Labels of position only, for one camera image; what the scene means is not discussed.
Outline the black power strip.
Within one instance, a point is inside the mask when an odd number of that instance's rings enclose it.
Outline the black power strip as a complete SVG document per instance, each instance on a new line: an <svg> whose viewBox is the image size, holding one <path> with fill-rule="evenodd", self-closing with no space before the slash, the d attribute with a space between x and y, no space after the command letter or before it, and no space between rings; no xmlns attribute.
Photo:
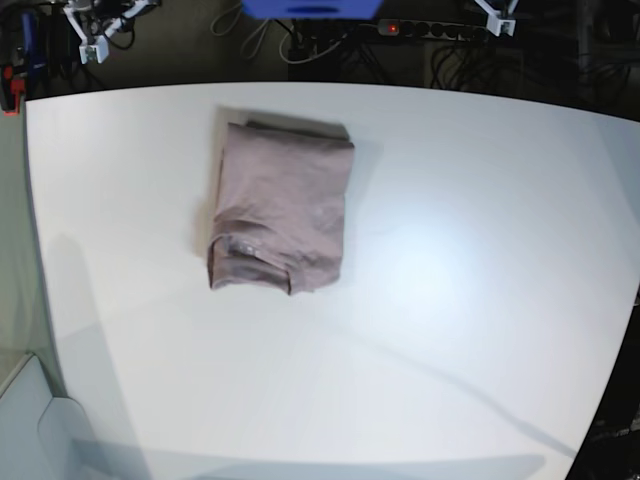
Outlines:
<svg viewBox="0 0 640 480"><path fill-rule="evenodd" d="M488 39L488 31L484 27L469 24L381 19L375 26L379 36L401 42L483 43Z"/></svg>

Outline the blue plastic box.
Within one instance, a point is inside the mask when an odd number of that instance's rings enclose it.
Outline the blue plastic box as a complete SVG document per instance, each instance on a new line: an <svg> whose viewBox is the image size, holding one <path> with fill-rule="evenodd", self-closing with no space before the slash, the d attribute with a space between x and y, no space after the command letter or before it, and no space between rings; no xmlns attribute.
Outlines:
<svg viewBox="0 0 640 480"><path fill-rule="evenodd" d="M381 0L244 0L256 19L371 19Z"/></svg>

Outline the mauve t-shirt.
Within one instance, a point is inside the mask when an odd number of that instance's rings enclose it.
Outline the mauve t-shirt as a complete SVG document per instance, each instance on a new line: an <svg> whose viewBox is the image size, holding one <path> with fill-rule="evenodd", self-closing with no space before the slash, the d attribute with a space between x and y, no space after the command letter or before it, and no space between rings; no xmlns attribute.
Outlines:
<svg viewBox="0 0 640 480"><path fill-rule="evenodd" d="M354 158L339 125L228 124L207 249L210 288L255 284L295 295L335 283Z"/></svg>

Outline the red and black clamp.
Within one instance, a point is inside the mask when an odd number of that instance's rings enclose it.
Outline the red and black clamp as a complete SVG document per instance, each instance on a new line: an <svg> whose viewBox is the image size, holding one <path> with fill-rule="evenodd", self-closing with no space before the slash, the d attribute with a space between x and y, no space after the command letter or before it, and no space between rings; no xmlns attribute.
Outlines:
<svg viewBox="0 0 640 480"><path fill-rule="evenodd" d="M22 66L1 65L1 109L6 116L20 113L21 98L26 91L24 72Z"/></svg>

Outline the grey rounded bin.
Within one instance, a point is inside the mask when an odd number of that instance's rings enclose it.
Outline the grey rounded bin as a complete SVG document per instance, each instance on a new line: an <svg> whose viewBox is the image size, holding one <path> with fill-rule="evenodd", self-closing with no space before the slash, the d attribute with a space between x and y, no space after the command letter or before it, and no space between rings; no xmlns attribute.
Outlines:
<svg viewBox="0 0 640 480"><path fill-rule="evenodd" d="M39 359L24 357L1 387L1 477L102 479L83 450L93 440L83 408L53 396Z"/></svg>

